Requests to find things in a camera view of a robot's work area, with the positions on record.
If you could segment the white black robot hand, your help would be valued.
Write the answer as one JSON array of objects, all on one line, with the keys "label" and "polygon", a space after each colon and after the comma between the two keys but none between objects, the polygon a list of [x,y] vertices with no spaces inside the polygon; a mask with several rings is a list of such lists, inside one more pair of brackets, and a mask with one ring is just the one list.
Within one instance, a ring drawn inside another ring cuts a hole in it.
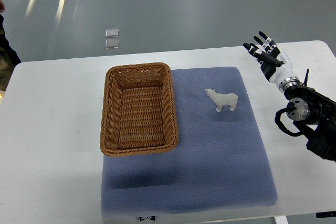
[{"label": "white black robot hand", "polygon": [[244,43],[243,46],[257,60],[267,81],[275,84],[280,92],[300,84],[287,54],[268,35],[262,31],[258,34],[254,40],[259,45]]}]

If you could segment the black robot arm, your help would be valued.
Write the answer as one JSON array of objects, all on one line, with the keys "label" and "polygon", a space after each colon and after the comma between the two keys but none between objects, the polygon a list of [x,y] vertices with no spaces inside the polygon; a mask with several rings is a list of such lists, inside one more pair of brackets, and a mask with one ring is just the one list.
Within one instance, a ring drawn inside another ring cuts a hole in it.
[{"label": "black robot arm", "polygon": [[307,150],[322,159],[335,162],[335,101],[307,86],[296,77],[280,81],[288,103],[275,114],[275,124],[292,137],[305,136]]}]

